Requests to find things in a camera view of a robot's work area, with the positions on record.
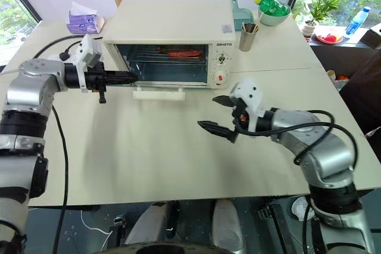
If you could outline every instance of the oven handle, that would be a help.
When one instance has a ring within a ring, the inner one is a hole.
[[[136,90],[133,91],[133,98],[150,101],[185,101],[185,92],[182,88],[179,88],[176,92],[169,92],[142,90],[141,87],[137,87]]]

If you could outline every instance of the green dustpan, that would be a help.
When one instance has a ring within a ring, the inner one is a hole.
[[[236,31],[241,31],[242,22],[254,23],[252,12],[249,9],[239,8],[237,0],[232,0],[232,3],[233,3],[234,28]]]

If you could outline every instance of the plastic bottle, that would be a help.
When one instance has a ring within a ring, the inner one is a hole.
[[[260,10],[271,16],[286,16],[291,13],[288,5],[279,2],[278,0],[254,0],[260,7]]]
[[[365,22],[366,18],[369,15],[370,8],[364,7],[361,11],[359,11],[355,17],[353,17],[352,21],[345,29],[345,33],[343,37],[350,38],[358,28]]]

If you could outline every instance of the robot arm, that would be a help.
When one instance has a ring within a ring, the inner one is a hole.
[[[319,119],[307,111],[276,108],[265,111],[262,99],[263,94],[257,85],[251,79],[246,79],[236,84],[229,96],[213,99],[233,108],[234,131],[211,121],[199,121],[199,125],[233,143],[239,133],[249,136],[271,134],[272,141],[282,144],[295,155],[326,132],[322,126],[309,126],[272,133],[298,124],[317,123]],[[353,156],[346,144],[332,133],[300,157],[300,166],[311,192],[310,204],[316,213],[312,235],[317,253],[327,253],[338,246],[375,253],[363,207],[353,183],[353,163]]]
[[[55,93],[90,89],[105,103],[106,85],[138,80],[128,72],[105,71],[88,35],[76,56],[75,65],[28,60],[8,88],[0,121],[0,253],[23,252],[29,200],[45,191],[48,160],[43,136]]]

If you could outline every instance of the oven knob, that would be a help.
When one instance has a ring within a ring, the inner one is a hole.
[[[226,73],[224,71],[216,71],[213,74],[213,80],[218,86],[224,84],[226,82]]]

